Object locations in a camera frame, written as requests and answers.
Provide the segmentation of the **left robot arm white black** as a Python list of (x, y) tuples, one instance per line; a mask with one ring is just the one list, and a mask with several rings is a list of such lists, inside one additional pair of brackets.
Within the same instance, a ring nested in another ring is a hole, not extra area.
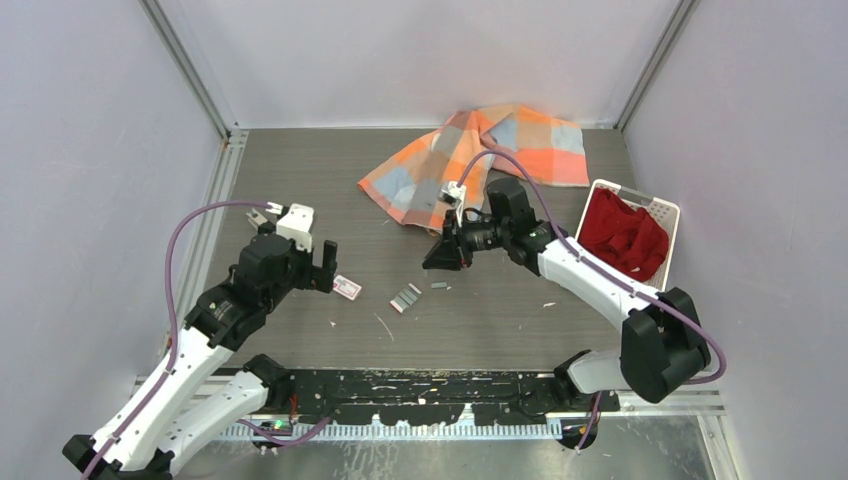
[(94, 434), (72, 436), (63, 456), (86, 479), (171, 479), (206, 444), (260, 409), (277, 413), (295, 397), (289, 370), (260, 354), (202, 403), (198, 389), (249, 338), (292, 290), (329, 293), (337, 269), (335, 242), (322, 262), (303, 232), (259, 234), (223, 282), (201, 294), (168, 356), (125, 406)]

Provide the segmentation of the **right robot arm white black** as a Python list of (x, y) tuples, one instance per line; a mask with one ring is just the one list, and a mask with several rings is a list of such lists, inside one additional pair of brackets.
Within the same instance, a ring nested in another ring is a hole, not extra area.
[(438, 243), (425, 269), (459, 271), (480, 251), (502, 249), (511, 261), (572, 292), (608, 320), (620, 334), (616, 350), (580, 352), (554, 370), (555, 396), (577, 411), (595, 393), (630, 390), (659, 403), (695, 379), (711, 363), (709, 345), (691, 297), (666, 292), (627, 277), (580, 246), (563, 229), (537, 218), (527, 192), (515, 178), (486, 188), (487, 213), (464, 204), (455, 181), (439, 192), (447, 207)]

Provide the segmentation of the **staple box tray with staples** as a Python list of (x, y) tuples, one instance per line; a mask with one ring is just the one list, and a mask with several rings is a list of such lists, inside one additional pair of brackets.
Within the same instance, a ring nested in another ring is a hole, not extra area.
[(389, 302), (389, 305), (399, 314), (403, 314), (414, 305), (423, 292), (414, 284), (408, 283)]

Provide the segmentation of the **black beige stapler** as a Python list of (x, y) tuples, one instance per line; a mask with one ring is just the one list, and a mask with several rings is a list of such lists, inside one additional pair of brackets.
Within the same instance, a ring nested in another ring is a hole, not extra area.
[(250, 209), (246, 216), (258, 234), (270, 234), (276, 230), (276, 225), (256, 209)]

